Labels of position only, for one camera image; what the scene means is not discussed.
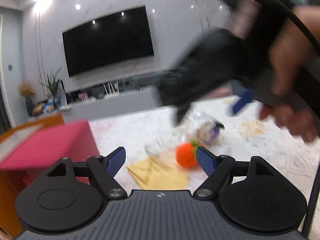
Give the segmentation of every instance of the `potted plant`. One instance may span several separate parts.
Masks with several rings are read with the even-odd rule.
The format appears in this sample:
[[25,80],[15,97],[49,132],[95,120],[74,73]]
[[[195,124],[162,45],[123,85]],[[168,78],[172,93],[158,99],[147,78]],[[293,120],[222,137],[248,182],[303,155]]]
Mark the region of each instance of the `potted plant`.
[[35,95],[29,81],[24,81],[18,86],[19,95],[25,98],[26,108],[29,116],[32,116],[32,111],[34,109],[31,96]]
[[53,104],[55,107],[58,107],[60,104],[60,100],[58,98],[58,89],[59,89],[59,83],[61,82],[61,80],[59,78],[57,78],[57,75],[61,69],[62,69],[62,67],[60,67],[54,75],[51,74],[50,77],[49,77],[49,74],[47,74],[46,84],[41,83],[43,86],[47,87],[48,90],[50,91],[50,93],[53,97]]

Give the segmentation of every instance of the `white marble wall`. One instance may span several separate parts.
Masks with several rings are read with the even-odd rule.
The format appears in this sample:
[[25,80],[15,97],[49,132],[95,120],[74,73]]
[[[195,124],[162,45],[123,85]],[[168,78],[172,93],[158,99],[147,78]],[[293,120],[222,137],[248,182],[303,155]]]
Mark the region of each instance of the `white marble wall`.
[[[76,4],[81,5],[80,10],[76,10]],[[155,56],[69,78],[62,32],[103,15],[142,5],[147,8]],[[24,12],[23,49],[27,78],[35,87],[36,101],[43,100],[48,94],[39,84],[40,78],[44,82],[44,76],[54,73],[60,66],[63,70],[59,77],[66,91],[134,73],[169,68],[192,41],[216,26],[223,26],[229,17],[227,7],[218,0],[52,0],[49,8],[40,14],[40,19],[33,10],[32,7]]]

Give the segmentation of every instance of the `dried flower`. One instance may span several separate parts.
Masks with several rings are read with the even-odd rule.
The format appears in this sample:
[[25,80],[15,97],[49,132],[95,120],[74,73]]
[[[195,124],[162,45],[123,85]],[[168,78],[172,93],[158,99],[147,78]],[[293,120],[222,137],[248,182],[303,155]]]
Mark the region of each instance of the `dried flower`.
[[19,95],[23,96],[24,98],[29,98],[32,95],[35,95],[35,91],[32,89],[29,81],[24,81],[20,83],[18,86]]

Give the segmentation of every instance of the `yellow cloth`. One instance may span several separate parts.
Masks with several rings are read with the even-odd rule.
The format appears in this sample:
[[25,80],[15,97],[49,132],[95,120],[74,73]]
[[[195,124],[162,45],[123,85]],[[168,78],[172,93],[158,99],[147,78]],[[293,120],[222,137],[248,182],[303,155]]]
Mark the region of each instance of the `yellow cloth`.
[[188,175],[177,171],[154,157],[148,157],[127,167],[128,172],[142,189],[186,189]]

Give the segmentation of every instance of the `human hand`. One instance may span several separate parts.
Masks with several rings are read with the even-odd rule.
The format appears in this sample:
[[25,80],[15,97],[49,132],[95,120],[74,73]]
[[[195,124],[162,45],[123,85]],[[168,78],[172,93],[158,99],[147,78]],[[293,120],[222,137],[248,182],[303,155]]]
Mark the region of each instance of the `human hand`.
[[[319,40],[320,7],[298,6],[293,12]],[[276,95],[284,95],[289,91],[299,73],[299,67],[311,50],[307,38],[288,20],[269,50],[269,59],[276,76],[272,91]],[[269,115],[274,117],[279,128],[286,127],[292,136],[301,136],[305,143],[313,141],[317,136],[313,117],[307,110],[294,112],[288,105],[264,105],[259,114],[260,120],[266,119]]]

